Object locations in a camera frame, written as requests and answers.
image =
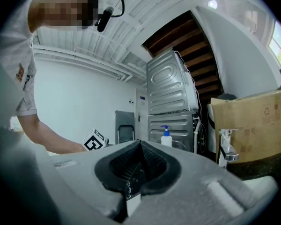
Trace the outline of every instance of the soap dispenser bottle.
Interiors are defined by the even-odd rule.
[[[165,128],[165,132],[163,133],[163,136],[161,137],[161,144],[171,147],[172,146],[172,137],[170,136],[170,133],[168,132],[167,125],[161,126],[161,128]]]

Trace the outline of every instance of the stacked washer and dryer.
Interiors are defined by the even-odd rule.
[[[178,52],[167,49],[147,63],[148,136],[161,143],[168,125],[173,143],[194,151],[198,98],[192,77]]]

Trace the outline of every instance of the wooden staircase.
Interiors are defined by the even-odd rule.
[[[190,11],[164,25],[143,46],[153,57],[169,47],[180,53],[195,80],[202,109],[211,98],[221,94],[222,86],[209,41]]]

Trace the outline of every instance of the cardboard box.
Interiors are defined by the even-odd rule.
[[[232,101],[212,98],[218,156],[219,130],[238,128],[231,137],[239,152],[235,163],[281,153],[281,89]]]

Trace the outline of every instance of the window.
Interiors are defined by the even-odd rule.
[[[281,24],[278,21],[275,22],[275,29],[269,48],[272,50],[281,65]]]

